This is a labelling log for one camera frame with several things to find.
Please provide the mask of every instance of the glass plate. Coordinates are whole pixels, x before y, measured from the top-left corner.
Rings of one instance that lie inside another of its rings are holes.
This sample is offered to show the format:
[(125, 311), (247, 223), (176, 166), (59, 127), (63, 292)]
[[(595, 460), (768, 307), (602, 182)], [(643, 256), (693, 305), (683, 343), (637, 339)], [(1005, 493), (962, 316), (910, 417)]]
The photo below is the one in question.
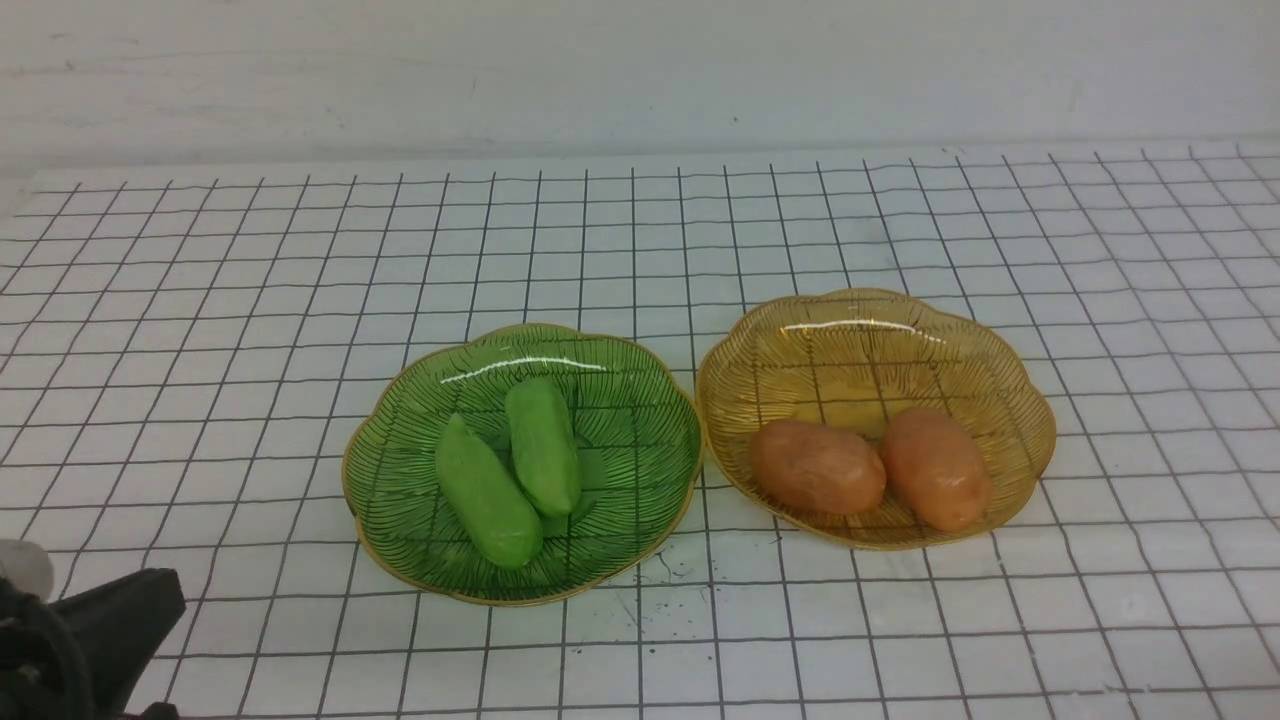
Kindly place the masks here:
[[(544, 525), (543, 551), (529, 565), (502, 570), (472, 547), (438, 492), (433, 451), (457, 411), (507, 456), (503, 397), (532, 375), (563, 392), (594, 497), (576, 523)], [(343, 491), (361, 543), (393, 575), (471, 602), (531, 605), (588, 589), (653, 552), (689, 507), (701, 452), (692, 401), (652, 352), (526, 324), (404, 368), (351, 438)]]
[[(1053, 413), (1009, 343), (973, 320), (884, 290), (760, 305), (707, 355), (696, 395), (712, 456), (730, 482), (800, 528), (870, 550), (952, 542), (1005, 524), (1030, 498), (1057, 441)], [(891, 491), (861, 515), (794, 510), (753, 478), (748, 442), (771, 420), (826, 423), (876, 443), (887, 418), (914, 405), (942, 409), (964, 425), (995, 480), (986, 515), (964, 530), (924, 525)]]

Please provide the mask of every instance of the plate rim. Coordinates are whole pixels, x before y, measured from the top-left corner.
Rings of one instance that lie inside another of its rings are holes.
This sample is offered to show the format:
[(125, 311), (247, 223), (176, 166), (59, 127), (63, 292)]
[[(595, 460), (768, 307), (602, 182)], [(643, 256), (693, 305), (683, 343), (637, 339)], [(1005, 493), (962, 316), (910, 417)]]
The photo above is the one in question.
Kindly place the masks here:
[[(549, 596), (540, 596), (540, 597), (535, 597), (535, 598), (526, 598), (526, 600), (488, 600), (488, 598), (483, 598), (483, 597), (475, 597), (475, 596), (471, 596), (471, 594), (454, 592), (454, 591), (451, 591), (448, 588), (440, 588), (440, 587), (435, 587), (435, 585), (429, 585), (429, 584), (422, 583), (420, 580), (415, 580), (415, 579), (404, 575), (399, 570), (396, 570), (394, 568), (392, 568), (378, 553), (378, 551), (375, 548), (372, 548), (370, 546), (370, 543), (369, 543), (369, 538), (367, 538), (367, 536), (365, 533), (364, 521), (361, 520), (360, 514), (356, 512), (355, 507), (352, 507), (352, 503), (351, 503), (351, 493), (349, 493), (349, 489), (348, 489), (349, 479), (347, 477), (347, 461), (351, 457), (351, 450), (356, 445), (356, 438), (365, 430), (365, 427), (381, 410), (383, 401), (387, 400), (387, 395), (390, 392), (392, 387), (394, 387), (396, 383), (399, 382), (401, 377), (403, 377), (406, 373), (408, 373), (417, 364), (425, 363), (426, 360), (430, 360), (430, 359), (435, 357), (436, 355), (444, 355), (444, 354), (448, 354), (448, 352), (454, 352), (454, 351), (470, 347), (472, 345), (476, 345), (480, 341), (492, 340), (495, 336), (502, 336), (502, 334), (506, 334), (506, 333), (509, 333), (509, 332), (515, 332), (515, 331), (522, 329), (522, 328), (548, 328), (548, 329), (557, 329), (557, 331), (567, 331), (568, 333), (571, 333), (573, 336), (584, 337), (584, 338), (588, 338), (588, 340), (605, 340), (605, 341), (616, 341), (616, 342), (621, 342), (621, 343), (625, 343), (625, 345), (630, 345), (632, 347), (639, 348), (645, 355), (648, 355), (654, 361), (654, 364), (657, 364), (657, 366), (662, 369), (663, 374), (666, 374), (666, 377), (667, 377), (667, 383), (672, 387), (672, 389), (675, 389), (678, 393), (678, 396), (685, 401), (685, 405), (687, 405), (689, 409), (692, 411), (692, 414), (694, 414), (694, 423), (696, 423), (696, 425), (698, 425), (698, 452), (696, 452), (696, 456), (694, 457), (694, 469), (692, 469), (689, 479), (685, 480), (685, 486), (686, 486), (685, 487), (685, 500), (681, 503), (680, 510), (676, 511), (675, 518), (672, 518), (671, 523), (663, 530), (663, 533), (650, 546), (648, 546), (644, 550), (641, 550), (640, 552), (637, 552), (635, 560), (632, 560), (631, 562), (627, 562), (622, 568), (618, 568), (613, 573), (602, 575), (602, 577), (591, 580), (590, 583), (576, 585), (576, 587), (570, 588), (570, 589), (567, 589), (564, 592), (559, 592), (559, 593), (549, 594)], [(462, 343), (458, 343), (458, 345), (452, 345), (449, 347), (442, 347), (439, 350), (433, 350), (431, 352), (428, 352), (426, 355), (422, 355), (417, 360), (413, 360), (408, 365), (404, 365), (404, 368), (402, 368), (398, 373), (396, 373), (396, 375), (392, 379), (387, 380), (387, 387), (384, 387), (383, 392), (378, 396), (378, 402), (374, 404), (374, 409), (369, 413), (369, 415), (364, 420), (361, 420), (360, 425), (356, 427), (356, 429), (351, 433), (351, 438), (347, 439), (347, 446), (346, 446), (346, 448), (342, 452), (342, 468), (340, 468), (342, 495), (343, 495), (343, 500), (347, 502), (347, 509), (351, 511), (352, 519), (355, 520), (355, 524), (356, 524), (356, 539), (360, 542), (360, 547), (364, 548), (365, 553), (369, 555), (369, 557), (371, 557), (374, 560), (374, 562), (376, 562), (383, 570), (385, 570), (393, 578), (396, 578), (396, 579), (401, 580), (402, 583), (406, 583), (406, 584), (408, 584), (411, 587), (415, 587), (419, 591), (429, 592), (429, 593), (439, 594), (439, 596), (444, 596), (444, 597), (452, 597), (454, 600), (461, 600), (463, 602), (470, 602), (472, 605), (483, 605), (483, 606), (488, 606), (488, 607), (529, 607), (529, 606), (534, 606), (534, 605), (545, 605), (545, 603), (550, 603), (550, 602), (557, 602), (557, 601), (566, 600), (566, 598), (573, 597), (576, 594), (584, 593), (584, 592), (586, 592), (586, 591), (589, 591), (589, 589), (591, 589), (591, 588), (594, 588), (596, 585), (600, 585), (600, 584), (603, 584), (603, 583), (605, 583), (605, 582), (608, 582), (608, 580), (611, 580), (611, 579), (621, 575), (622, 573), (626, 573), (627, 570), (630, 570), (631, 568), (635, 568), (640, 562), (644, 562), (654, 552), (657, 552), (658, 548), (662, 547), (662, 544), (666, 543), (667, 539), (671, 538), (671, 536), (676, 532), (676, 528), (680, 527), (680, 523), (685, 519), (685, 515), (689, 512), (689, 507), (692, 505), (694, 496), (698, 492), (698, 478), (703, 473), (703, 465), (704, 465), (705, 459), (707, 459), (707, 450), (708, 450), (707, 423), (703, 420), (701, 409), (698, 405), (696, 398), (692, 397), (692, 396), (690, 396), (687, 392), (685, 392), (685, 388), (680, 387), (680, 383), (676, 382), (676, 375), (671, 372), (671, 368), (668, 368), (667, 364), (663, 363), (662, 359), (658, 357), (658, 355), (654, 354), (648, 347), (640, 345), (639, 342), (636, 342), (634, 340), (628, 340), (628, 338), (625, 338), (625, 337), (612, 336), (612, 334), (605, 334), (605, 333), (586, 333), (586, 332), (582, 332), (582, 331), (577, 331), (577, 329), (570, 328), (567, 325), (558, 325), (556, 323), (516, 323), (516, 324), (503, 325), (500, 328), (489, 331), (489, 332), (486, 332), (486, 333), (484, 333), (484, 334), (481, 334), (481, 336), (479, 336), (479, 337), (476, 337), (474, 340), (470, 340), (467, 342), (462, 342)]]
[[(973, 325), (973, 327), (978, 328), (979, 332), (987, 333), (991, 337), (993, 337), (998, 342), (998, 345), (1005, 348), (1006, 352), (1009, 352), (1012, 357), (1015, 357), (1018, 360), (1019, 374), (1015, 377), (1015, 379), (1019, 380), (1021, 384), (1027, 386), (1028, 388), (1030, 388), (1030, 391), (1032, 391), (1032, 393), (1034, 396), (1034, 401), (1044, 411), (1044, 416), (1048, 418), (1048, 429), (1052, 430), (1051, 434), (1050, 434), (1048, 452), (1044, 455), (1043, 461), (1041, 461), (1041, 462), (1037, 464), (1038, 466), (1036, 466), (1036, 471), (1034, 471), (1036, 480), (1033, 483), (1029, 483), (1029, 488), (1030, 489), (1025, 493), (1025, 497), (1021, 498), (1021, 502), (1018, 503), (1018, 507), (1014, 510), (1014, 515), (1016, 515), (1018, 512), (1020, 512), (1023, 510), (1023, 507), (1025, 507), (1027, 503), (1030, 502), (1032, 496), (1036, 495), (1036, 486), (1039, 484), (1039, 482), (1041, 482), (1041, 479), (1042, 479), (1042, 477), (1044, 474), (1044, 470), (1048, 469), (1048, 465), (1050, 465), (1050, 462), (1052, 462), (1053, 455), (1057, 451), (1057, 418), (1053, 415), (1053, 407), (1050, 405), (1048, 398), (1046, 398), (1044, 393), (1041, 392), (1041, 389), (1038, 387), (1036, 387), (1036, 383), (1032, 382), (1030, 373), (1027, 370), (1027, 364), (1025, 364), (1025, 361), (1023, 361), (1021, 355), (1019, 355), (1018, 351), (1014, 350), (1014, 346), (1009, 345), (1009, 341), (1006, 341), (1004, 337), (1001, 337), (1000, 333), (997, 333), (996, 331), (988, 328), (987, 325), (983, 325), (982, 323), (979, 323), (979, 322), (977, 322), (977, 320), (974, 320), (972, 318), (965, 318), (964, 315), (956, 315), (955, 313), (947, 313), (946, 310), (940, 310), (940, 309), (934, 307), (933, 305), (929, 305), (928, 302), (925, 302), (925, 301), (923, 301), (923, 300), (920, 300), (918, 297), (913, 297), (910, 295), (906, 295), (905, 292), (897, 292), (897, 291), (893, 291), (893, 290), (886, 290), (886, 288), (879, 288), (879, 287), (849, 287), (849, 288), (835, 290), (835, 291), (831, 291), (831, 292), (823, 292), (823, 293), (819, 293), (819, 295), (786, 295), (786, 296), (782, 296), (782, 297), (774, 297), (773, 300), (769, 300), (767, 302), (762, 302), (762, 304), (756, 305), (755, 307), (748, 310), (741, 318), (739, 318), (737, 322), (733, 323), (733, 327), (730, 328), (728, 333), (726, 333), (724, 337), (721, 338), (716, 345), (713, 345), (710, 347), (710, 350), (707, 351), (707, 355), (703, 356), (703, 364), (699, 368), (699, 374), (701, 374), (701, 370), (705, 369), (707, 359), (712, 357), (718, 351), (721, 351), (721, 348), (724, 346), (724, 343), (728, 342), (728, 340), (735, 333), (745, 331), (746, 325), (750, 323), (750, 320), (755, 315), (763, 313), (765, 309), (768, 309), (771, 306), (776, 306), (776, 305), (782, 305), (782, 304), (788, 302), (788, 301), (795, 301), (795, 300), (840, 299), (841, 296), (854, 296), (854, 295), (863, 295), (863, 296), (867, 296), (867, 295), (873, 295), (873, 296), (874, 295), (879, 295), (879, 296), (883, 296), (887, 300), (896, 300), (896, 301), (900, 301), (900, 302), (906, 302), (906, 304), (910, 304), (910, 305), (915, 305), (915, 306), (920, 307), (924, 313), (928, 313), (928, 314), (932, 314), (932, 315), (938, 315), (938, 316), (942, 316), (942, 318), (947, 318), (947, 319), (957, 320), (957, 322), (964, 323), (964, 324)], [(922, 547), (932, 547), (932, 546), (938, 546), (938, 544), (950, 544), (950, 543), (954, 543), (954, 542), (960, 542), (960, 541), (969, 539), (969, 538), (979, 536), (979, 534), (989, 533), (989, 532), (992, 532), (992, 530), (995, 530), (997, 528), (1004, 527), (1007, 523), (1007, 520), (1006, 520), (1005, 523), (1001, 523), (1000, 525), (995, 525), (992, 528), (986, 528), (983, 530), (975, 530), (975, 532), (968, 532), (968, 533), (964, 532), (964, 530), (961, 530), (960, 533), (954, 533), (955, 537), (947, 537), (947, 538), (922, 538), (919, 541), (900, 542), (900, 543), (892, 543), (892, 544), (886, 543), (886, 542), (868, 542), (868, 541), (860, 541), (860, 539), (855, 539), (855, 538), (850, 538), (850, 537), (837, 536), (835, 533), (823, 530), (822, 528), (817, 528), (817, 527), (814, 527), (814, 525), (812, 525), (809, 523), (805, 523), (804, 520), (800, 520), (799, 518), (796, 518), (795, 515), (787, 512), (786, 510), (773, 507), (768, 502), (764, 502), (763, 500), (760, 500), (760, 497), (758, 497), (756, 493), (750, 492), (748, 488), (744, 488), (742, 483), (737, 478), (733, 478), (733, 477), (730, 475), (730, 473), (724, 471), (724, 462), (721, 460), (719, 454), (716, 451), (716, 445), (710, 442), (712, 428), (710, 428), (710, 421), (705, 419), (705, 418), (709, 418), (709, 414), (705, 411), (705, 402), (707, 402), (707, 400), (705, 400), (705, 396), (704, 396), (703, 387), (705, 387), (705, 386), (703, 383), (698, 383), (696, 379), (695, 379), (695, 382), (694, 382), (695, 402), (698, 404), (699, 416), (704, 418), (703, 419), (703, 432), (707, 434), (707, 438), (704, 439), (704, 445), (707, 447), (707, 454), (710, 455), (712, 461), (716, 464), (716, 468), (721, 471), (722, 475), (724, 475), (724, 479), (728, 480), (730, 484), (732, 484), (740, 493), (742, 493), (744, 496), (746, 496), (748, 500), (750, 500), (755, 505), (763, 507), (771, 515), (773, 515), (776, 518), (781, 518), (781, 519), (786, 520), (787, 523), (791, 523), (792, 525), (795, 525), (796, 528), (799, 528), (803, 532), (813, 533), (813, 534), (815, 534), (818, 537), (826, 538), (826, 539), (828, 539), (831, 542), (835, 542), (835, 543), (838, 543), (838, 544), (842, 544), (842, 546), (846, 546), (846, 547), (850, 547), (850, 548), (873, 550), (873, 551), (879, 551), (879, 552), (896, 552), (896, 551), (916, 550), (916, 548), (922, 548)]]

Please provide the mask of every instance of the cucumber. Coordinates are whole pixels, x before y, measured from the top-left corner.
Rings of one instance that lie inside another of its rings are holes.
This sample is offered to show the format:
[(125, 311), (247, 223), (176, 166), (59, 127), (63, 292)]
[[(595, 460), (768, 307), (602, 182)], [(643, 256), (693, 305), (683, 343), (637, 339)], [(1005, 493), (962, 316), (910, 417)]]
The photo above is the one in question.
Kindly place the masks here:
[(564, 396), (547, 378), (527, 379), (507, 392), (511, 460), (516, 479), (539, 512), (563, 518), (582, 496), (577, 442)]
[(543, 525), (493, 450), (449, 418), (435, 445), (435, 477), (467, 537), (499, 568), (524, 568), (543, 550)]
[(570, 525), (576, 525), (579, 520), (595, 507), (595, 501), (604, 492), (604, 456), (594, 447), (580, 447), (577, 450), (577, 464), (581, 468), (582, 497), (577, 501), (577, 507), (568, 518), (544, 518), (543, 537), (561, 538), (568, 534)]

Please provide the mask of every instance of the white grid mat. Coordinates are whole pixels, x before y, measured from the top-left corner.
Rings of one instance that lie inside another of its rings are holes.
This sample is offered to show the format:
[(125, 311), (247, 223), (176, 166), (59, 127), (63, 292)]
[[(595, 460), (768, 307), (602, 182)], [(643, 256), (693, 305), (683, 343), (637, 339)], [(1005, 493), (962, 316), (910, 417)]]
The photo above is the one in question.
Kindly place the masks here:
[[(56, 173), (0, 225), (0, 536), (61, 592), (175, 568), (133, 708), (484, 720), (1244, 720), (1280, 703), (1280, 145)], [(552, 322), (690, 388), (750, 306), (905, 290), (1061, 437), (1028, 507), (852, 552), (708, 466), (568, 602), (419, 594), (344, 443), (407, 361)]]

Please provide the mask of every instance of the brown potato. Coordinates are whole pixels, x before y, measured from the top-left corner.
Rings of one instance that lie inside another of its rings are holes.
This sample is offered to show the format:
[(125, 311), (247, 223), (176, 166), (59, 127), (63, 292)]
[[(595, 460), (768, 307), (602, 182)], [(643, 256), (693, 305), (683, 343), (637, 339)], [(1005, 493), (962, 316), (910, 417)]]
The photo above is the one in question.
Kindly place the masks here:
[(884, 495), (884, 465), (858, 433), (804, 420), (774, 420), (751, 437), (760, 489), (797, 510), (856, 515)]
[(895, 415), (881, 438), (888, 484), (908, 507), (945, 533), (982, 518), (992, 482), (982, 450), (946, 413), (909, 407)]

